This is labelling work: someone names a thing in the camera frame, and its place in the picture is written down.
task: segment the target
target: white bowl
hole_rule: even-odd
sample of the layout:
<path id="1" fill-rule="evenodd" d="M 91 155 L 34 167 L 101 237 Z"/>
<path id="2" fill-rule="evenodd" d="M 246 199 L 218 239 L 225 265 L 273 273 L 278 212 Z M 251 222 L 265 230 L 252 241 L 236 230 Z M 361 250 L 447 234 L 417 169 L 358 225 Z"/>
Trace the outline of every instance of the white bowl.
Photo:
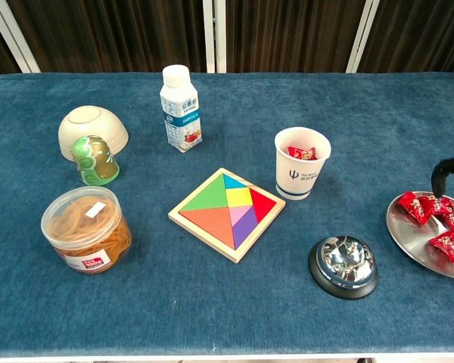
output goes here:
<path id="1" fill-rule="evenodd" d="M 87 135 L 103 138 L 113 155 L 119 153 L 128 142 L 128 132 L 114 113 L 103 107 L 81 106 L 70 111 L 59 126 L 62 155 L 73 161 L 71 149 L 74 142 Z"/>

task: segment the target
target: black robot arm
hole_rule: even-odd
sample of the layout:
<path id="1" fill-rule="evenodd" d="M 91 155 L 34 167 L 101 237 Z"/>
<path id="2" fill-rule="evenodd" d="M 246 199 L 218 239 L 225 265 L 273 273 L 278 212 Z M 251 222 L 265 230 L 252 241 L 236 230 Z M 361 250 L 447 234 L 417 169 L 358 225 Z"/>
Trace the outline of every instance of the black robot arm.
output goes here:
<path id="1" fill-rule="evenodd" d="M 454 173 L 454 157 L 442 160 L 432 172 L 432 192 L 439 198 L 446 191 L 446 177 Z"/>

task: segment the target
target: red candy wrapper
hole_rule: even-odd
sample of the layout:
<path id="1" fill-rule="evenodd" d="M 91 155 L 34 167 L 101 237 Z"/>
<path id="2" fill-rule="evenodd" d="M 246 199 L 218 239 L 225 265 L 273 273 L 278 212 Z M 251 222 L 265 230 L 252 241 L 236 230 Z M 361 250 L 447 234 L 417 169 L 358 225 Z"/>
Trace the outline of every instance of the red candy wrapper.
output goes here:
<path id="1" fill-rule="evenodd" d="M 429 240 L 429 243 L 447 255 L 450 262 L 454 262 L 454 233 L 448 231 Z"/>
<path id="2" fill-rule="evenodd" d="M 421 202 L 422 209 L 426 214 L 431 216 L 439 216 L 441 214 L 450 213 L 450 211 L 444 206 L 444 203 L 441 199 L 437 199 L 434 195 L 429 195 L 428 197 L 419 197 L 417 198 Z"/>
<path id="3" fill-rule="evenodd" d="M 404 193 L 404 195 L 400 197 L 398 204 L 403 206 L 407 213 L 414 217 L 415 220 L 421 225 L 427 223 L 431 217 L 430 213 L 426 213 L 424 211 L 421 202 L 411 191 Z"/>
<path id="4" fill-rule="evenodd" d="M 317 160 L 316 149 L 311 147 L 308 151 L 303 149 L 298 149 L 294 146 L 288 146 L 288 153 L 290 156 L 295 157 L 296 159 L 301 160 Z"/>
<path id="5" fill-rule="evenodd" d="M 454 232 L 454 206 L 449 198 L 440 198 L 441 203 L 446 207 L 448 213 L 441 215 L 440 217 L 444 220 L 449 229 Z"/>

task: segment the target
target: green puzzle piece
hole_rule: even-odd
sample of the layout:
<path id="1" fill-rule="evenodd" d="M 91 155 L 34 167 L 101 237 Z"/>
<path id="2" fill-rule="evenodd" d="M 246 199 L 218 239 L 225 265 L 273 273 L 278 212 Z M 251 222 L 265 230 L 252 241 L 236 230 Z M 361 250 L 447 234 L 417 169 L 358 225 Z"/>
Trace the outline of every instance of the green puzzle piece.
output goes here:
<path id="1" fill-rule="evenodd" d="M 225 194 L 224 177 L 223 174 L 220 174 L 181 210 L 221 208 L 223 206 L 227 206 L 227 195 Z"/>

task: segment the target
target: red label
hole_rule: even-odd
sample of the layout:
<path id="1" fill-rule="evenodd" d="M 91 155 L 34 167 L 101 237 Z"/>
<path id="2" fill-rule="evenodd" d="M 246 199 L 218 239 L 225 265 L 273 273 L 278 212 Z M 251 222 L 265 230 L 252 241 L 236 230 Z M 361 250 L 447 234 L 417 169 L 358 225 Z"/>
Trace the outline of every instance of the red label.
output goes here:
<path id="1" fill-rule="evenodd" d="M 82 261 L 82 263 L 86 268 L 93 268 L 104 264 L 103 260 L 99 257 L 96 257 L 94 259 L 87 259 L 86 261 Z"/>

